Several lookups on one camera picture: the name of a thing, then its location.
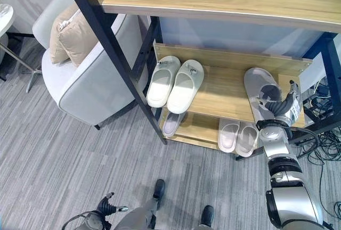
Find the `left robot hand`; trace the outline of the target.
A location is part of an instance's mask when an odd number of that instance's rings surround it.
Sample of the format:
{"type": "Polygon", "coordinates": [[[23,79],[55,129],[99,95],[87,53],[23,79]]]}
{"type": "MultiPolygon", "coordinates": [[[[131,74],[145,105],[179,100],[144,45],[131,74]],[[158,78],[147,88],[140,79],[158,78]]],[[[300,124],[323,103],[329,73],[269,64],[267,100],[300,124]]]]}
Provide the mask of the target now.
{"type": "Polygon", "coordinates": [[[99,202],[96,211],[101,213],[104,217],[112,215],[117,212],[127,212],[128,207],[127,206],[114,206],[109,203],[109,199],[114,196],[114,192],[109,192],[102,198],[102,200],[99,202]]]}

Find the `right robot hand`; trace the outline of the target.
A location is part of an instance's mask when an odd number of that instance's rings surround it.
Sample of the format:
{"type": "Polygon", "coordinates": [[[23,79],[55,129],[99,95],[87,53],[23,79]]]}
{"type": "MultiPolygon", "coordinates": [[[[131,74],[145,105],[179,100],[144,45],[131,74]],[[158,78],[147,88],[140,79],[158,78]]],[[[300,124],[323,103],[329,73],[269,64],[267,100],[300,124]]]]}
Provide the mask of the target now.
{"type": "Polygon", "coordinates": [[[289,83],[290,91],[283,101],[279,86],[271,84],[261,88],[257,98],[261,120],[281,120],[289,127],[298,120],[302,109],[301,92],[296,82],[290,80],[289,83]]]}

